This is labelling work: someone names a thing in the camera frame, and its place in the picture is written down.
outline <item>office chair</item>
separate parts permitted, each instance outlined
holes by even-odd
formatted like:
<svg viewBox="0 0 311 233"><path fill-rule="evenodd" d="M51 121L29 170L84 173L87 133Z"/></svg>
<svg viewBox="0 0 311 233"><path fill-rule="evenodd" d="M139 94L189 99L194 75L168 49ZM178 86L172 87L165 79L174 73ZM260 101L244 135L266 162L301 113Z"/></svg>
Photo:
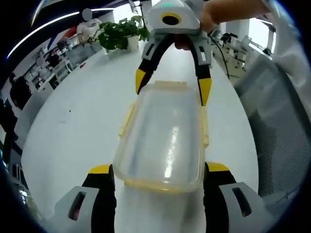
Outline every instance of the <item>office chair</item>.
<svg viewBox="0 0 311 233"><path fill-rule="evenodd" d="M289 77L260 55L236 84L254 135L259 195L282 213L304 179L311 158L311 124Z"/></svg>

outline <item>plastic food container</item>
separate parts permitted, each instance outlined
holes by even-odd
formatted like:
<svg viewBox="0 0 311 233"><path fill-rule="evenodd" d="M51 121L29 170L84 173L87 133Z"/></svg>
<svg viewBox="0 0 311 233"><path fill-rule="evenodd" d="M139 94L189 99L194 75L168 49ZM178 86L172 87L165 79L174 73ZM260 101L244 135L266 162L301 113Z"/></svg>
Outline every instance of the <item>plastic food container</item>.
<svg viewBox="0 0 311 233"><path fill-rule="evenodd" d="M204 176L202 108L186 83L146 85L127 117L113 161L126 185L189 192Z"/></svg>

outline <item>person's hand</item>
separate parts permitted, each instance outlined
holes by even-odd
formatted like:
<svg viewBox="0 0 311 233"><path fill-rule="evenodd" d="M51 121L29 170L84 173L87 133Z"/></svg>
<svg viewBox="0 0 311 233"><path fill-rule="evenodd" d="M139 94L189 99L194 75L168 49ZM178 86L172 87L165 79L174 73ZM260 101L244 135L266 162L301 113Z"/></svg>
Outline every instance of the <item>person's hand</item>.
<svg viewBox="0 0 311 233"><path fill-rule="evenodd" d="M200 20L201 30L204 32L209 33L216 27L216 24L213 22L212 17L209 12L208 2L204 4L204 8L202 12L200 13L199 20ZM188 38L186 35L184 34L175 35L175 46L177 49L189 50L188 44L189 42L188 42Z"/></svg>

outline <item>desk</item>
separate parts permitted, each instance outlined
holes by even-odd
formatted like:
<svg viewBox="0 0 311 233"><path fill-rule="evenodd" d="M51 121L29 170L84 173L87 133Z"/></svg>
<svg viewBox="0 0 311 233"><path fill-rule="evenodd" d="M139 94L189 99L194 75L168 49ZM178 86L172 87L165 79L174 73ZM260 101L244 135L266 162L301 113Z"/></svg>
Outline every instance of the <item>desk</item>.
<svg viewBox="0 0 311 233"><path fill-rule="evenodd" d="M120 126L137 98L135 72L140 62L141 51L110 61L99 52L68 75L41 108L24 147L22 166L43 216L50 216L72 187L82 185L92 167L112 162ZM257 154L245 111L216 62L211 75L206 160L227 165L238 182L257 191ZM190 51L170 47L150 82L155 80L187 81L197 88ZM126 187L117 178L115 182L117 233L205 232L203 186L194 193L161 195Z"/></svg>

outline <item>black cable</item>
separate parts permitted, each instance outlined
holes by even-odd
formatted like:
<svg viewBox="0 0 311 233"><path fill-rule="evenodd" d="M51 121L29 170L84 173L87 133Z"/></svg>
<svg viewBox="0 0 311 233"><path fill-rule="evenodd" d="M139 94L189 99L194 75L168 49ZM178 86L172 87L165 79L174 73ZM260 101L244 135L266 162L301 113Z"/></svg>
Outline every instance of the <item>black cable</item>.
<svg viewBox="0 0 311 233"><path fill-rule="evenodd" d="M228 67L227 67L227 62L225 61L225 56L224 56L224 54L223 54L223 51L221 50L221 48L219 47L219 45L216 43L216 41L215 41L210 35L208 35L208 36L209 36L210 39L214 42L214 44L217 46L217 48L219 48L219 51L220 51L220 53L222 54L222 57L223 57L223 60L224 60L224 63L225 63L225 69L226 69L226 71L227 71L228 79L230 79L230 75L229 75L229 71L228 71Z"/></svg>

